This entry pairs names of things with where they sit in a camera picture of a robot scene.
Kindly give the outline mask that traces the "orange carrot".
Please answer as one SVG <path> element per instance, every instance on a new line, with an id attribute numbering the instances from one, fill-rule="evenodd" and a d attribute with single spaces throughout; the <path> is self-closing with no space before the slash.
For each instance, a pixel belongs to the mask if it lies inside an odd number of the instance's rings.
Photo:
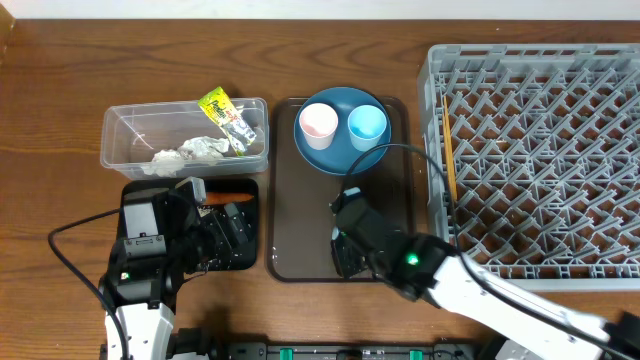
<path id="1" fill-rule="evenodd" d="M 220 193 L 208 192 L 206 194 L 205 206 L 225 205 L 228 203 L 241 203 L 252 200 L 253 195 L 247 193 Z"/>

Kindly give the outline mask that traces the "yellow green snack wrapper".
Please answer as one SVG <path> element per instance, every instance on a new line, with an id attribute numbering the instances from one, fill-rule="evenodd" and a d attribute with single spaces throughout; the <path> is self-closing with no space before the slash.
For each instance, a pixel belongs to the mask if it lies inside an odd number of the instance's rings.
<path id="1" fill-rule="evenodd" d="M 225 134 L 238 156 L 244 156 L 257 135 L 233 105 L 222 87 L 217 87 L 198 100 L 205 115 Z"/>

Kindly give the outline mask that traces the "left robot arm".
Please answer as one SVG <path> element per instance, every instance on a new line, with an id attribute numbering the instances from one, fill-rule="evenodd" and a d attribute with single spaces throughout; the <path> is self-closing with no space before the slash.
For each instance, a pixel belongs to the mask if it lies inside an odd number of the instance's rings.
<path id="1" fill-rule="evenodd" d="M 202 328 L 175 329 L 180 288 L 198 276 L 251 267 L 257 254 L 257 205 L 234 196 L 206 201 L 124 206 L 102 294 L 108 359 L 218 359 L 216 340 Z"/>

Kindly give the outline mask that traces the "light blue bowl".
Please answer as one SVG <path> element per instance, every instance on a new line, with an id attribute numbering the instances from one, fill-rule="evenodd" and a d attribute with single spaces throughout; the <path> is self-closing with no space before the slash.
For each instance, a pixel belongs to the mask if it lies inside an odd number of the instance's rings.
<path id="1" fill-rule="evenodd" d="M 343 207 L 344 203 L 347 202 L 351 197 L 357 197 L 361 194 L 361 190 L 359 187 L 352 187 L 347 190 L 341 192 L 333 202 L 330 203 L 329 207 L 333 215 L 337 215 L 340 209 Z M 335 241 L 340 237 L 340 230 L 337 226 L 335 226 L 332 230 L 331 240 Z"/>

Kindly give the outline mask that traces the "wooden chopstick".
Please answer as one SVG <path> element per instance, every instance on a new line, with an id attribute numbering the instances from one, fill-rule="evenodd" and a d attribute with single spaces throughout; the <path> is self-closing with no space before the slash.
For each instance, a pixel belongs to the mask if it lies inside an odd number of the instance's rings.
<path id="1" fill-rule="evenodd" d="M 446 95 L 443 96 L 442 127 L 443 127 L 443 143 L 444 143 L 444 151 L 445 151 L 448 185 L 450 188 L 451 200 L 452 202 L 455 202 L 457 200 L 457 186 L 456 186 L 454 156 L 453 156 L 453 149 L 452 149 L 452 142 L 451 142 L 451 129 L 450 129 L 449 112 L 448 112 L 448 101 L 447 101 Z"/>
<path id="2" fill-rule="evenodd" d="M 456 202 L 458 200 L 457 194 L 457 185 L 456 185 L 456 174 L 455 174 L 455 162 L 454 162 L 454 154 L 452 147 L 452 139 L 451 139 L 451 128 L 450 128 L 450 120 L 449 120 L 449 112 L 448 106 L 444 105 L 444 119 L 443 119 L 443 130 L 446 133 L 444 135 L 444 140 L 446 141 L 446 154 L 447 154 L 447 168 L 448 168 L 448 181 L 451 190 L 452 201 Z"/>

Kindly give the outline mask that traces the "white paper ball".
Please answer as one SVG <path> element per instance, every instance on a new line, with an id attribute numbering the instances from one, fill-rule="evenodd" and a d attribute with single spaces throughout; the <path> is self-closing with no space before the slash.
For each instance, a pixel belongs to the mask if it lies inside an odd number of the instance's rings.
<path id="1" fill-rule="evenodd" d="M 145 175 L 174 177 L 179 170 L 184 168 L 184 159 L 177 150 L 161 150 L 141 168 Z"/>

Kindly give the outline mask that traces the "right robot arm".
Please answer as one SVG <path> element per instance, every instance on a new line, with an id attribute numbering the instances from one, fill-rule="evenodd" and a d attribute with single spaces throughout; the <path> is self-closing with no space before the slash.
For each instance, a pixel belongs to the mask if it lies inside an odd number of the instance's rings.
<path id="1" fill-rule="evenodd" d="M 341 276 L 368 270 L 408 300 L 473 319 L 542 359 L 639 356 L 637 317 L 626 313 L 612 324 L 553 303 L 483 270 L 438 237 L 334 230 L 331 247 Z"/>

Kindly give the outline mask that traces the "light blue cup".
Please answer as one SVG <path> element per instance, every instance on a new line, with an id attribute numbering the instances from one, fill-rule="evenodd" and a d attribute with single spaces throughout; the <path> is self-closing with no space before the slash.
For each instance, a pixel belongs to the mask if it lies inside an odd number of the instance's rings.
<path id="1" fill-rule="evenodd" d="M 385 113 L 373 105 L 356 107 L 348 116 L 347 126 L 353 147 L 361 152 L 376 146 L 386 131 Z"/>

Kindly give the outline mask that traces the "white tissue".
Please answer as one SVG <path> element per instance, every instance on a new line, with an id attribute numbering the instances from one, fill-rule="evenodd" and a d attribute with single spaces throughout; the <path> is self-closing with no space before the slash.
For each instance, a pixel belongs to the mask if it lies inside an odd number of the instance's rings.
<path id="1" fill-rule="evenodd" d="M 230 143 L 225 138 L 211 138 L 208 136 L 186 140 L 178 148 L 178 152 L 186 160 L 213 161 L 224 157 L 229 150 Z"/>

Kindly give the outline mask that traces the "pink cup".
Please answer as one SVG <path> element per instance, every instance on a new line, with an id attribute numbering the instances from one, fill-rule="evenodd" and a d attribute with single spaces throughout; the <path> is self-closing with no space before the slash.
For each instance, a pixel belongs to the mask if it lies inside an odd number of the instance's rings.
<path id="1" fill-rule="evenodd" d="M 324 103 L 306 106 L 299 117 L 304 139 L 314 150 L 324 150 L 331 145 L 338 124 L 337 112 Z"/>

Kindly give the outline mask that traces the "dark blue plate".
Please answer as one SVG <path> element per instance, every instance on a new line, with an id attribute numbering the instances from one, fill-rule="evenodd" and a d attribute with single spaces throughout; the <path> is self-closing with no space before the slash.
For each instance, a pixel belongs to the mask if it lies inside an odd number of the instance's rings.
<path id="1" fill-rule="evenodd" d="M 312 104 L 322 103 L 330 106 L 337 114 L 337 129 L 331 144 L 322 150 L 313 149 L 307 142 L 301 127 L 302 112 Z M 350 166 L 363 154 L 357 149 L 351 136 L 353 131 L 349 125 L 349 116 L 362 106 L 376 108 L 386 122 L 384 130 L 374 145 L 387 144 L 391 141 L 391 120 L 380 101 L 373 95 L 352 87 L 333 87 L 322 90 L 307 99 L 298 111 L 294 121 L 294 141 L 302 157 L 316 169 L 331 175 L 345 175 Z"/>

